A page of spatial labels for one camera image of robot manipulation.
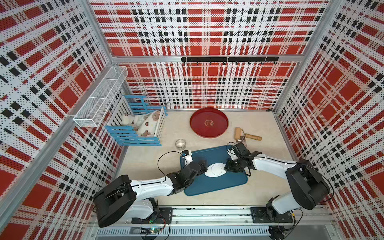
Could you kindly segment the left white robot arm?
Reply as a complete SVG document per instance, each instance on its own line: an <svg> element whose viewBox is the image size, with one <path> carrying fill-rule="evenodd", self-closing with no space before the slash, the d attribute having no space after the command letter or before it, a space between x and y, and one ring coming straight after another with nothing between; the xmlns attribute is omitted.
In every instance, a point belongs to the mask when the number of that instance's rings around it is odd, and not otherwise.
<svg viewBox="0 0 384 240"><path fill-rule="evenodd" d="M155 197L172 196L184 191L207 170L207 162L202 160L191 161L180 171L170 173L163 179L137 181L130 180L128 175L119 176L93 197L99 227L108 227L123 216L155 219L159 214Z"/></svg>

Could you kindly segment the wooden rolling pin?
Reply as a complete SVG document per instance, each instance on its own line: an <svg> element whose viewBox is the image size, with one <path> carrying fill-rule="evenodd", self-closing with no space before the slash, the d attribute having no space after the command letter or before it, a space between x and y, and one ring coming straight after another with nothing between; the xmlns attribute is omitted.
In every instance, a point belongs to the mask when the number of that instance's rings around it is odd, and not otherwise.
<svg viewBox="0 0 384 240"><path fill-rule="evenodd" d="M236 127L234 139L235 139L235 142L238 143L238 142L244 141L245 139L261 141L263 138L256 135L246 134L242 128Z"/></svg>

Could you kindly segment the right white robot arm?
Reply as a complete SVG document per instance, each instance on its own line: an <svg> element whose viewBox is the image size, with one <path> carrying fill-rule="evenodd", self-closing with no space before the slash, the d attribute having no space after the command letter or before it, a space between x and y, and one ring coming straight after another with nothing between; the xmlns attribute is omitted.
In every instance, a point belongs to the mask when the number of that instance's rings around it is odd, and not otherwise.
<svg viewBox="0 0 384 240"><path fill-rule="evenodd" d="M308 161L286 161L269 157L261 152L250 152L243 143L238 143L226 150L230 156L224 169L232 173L262 171L288 182L290 190L271 198L266 204L269 217L304 208L312 210L324 198L333 192L328 180Z"/></svg>

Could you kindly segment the white dough piece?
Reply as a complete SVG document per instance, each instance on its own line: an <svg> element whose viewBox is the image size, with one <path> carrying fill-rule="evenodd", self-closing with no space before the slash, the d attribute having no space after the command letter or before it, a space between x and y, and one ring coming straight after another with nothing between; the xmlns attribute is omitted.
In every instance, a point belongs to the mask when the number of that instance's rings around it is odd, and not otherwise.
<svg viewBox="0 0 384 240"><path fill-rule="evenodd" d="M227 173L226 165L223 163L215 163L207 167L205 176L209 178L217 178Z"/></svg>

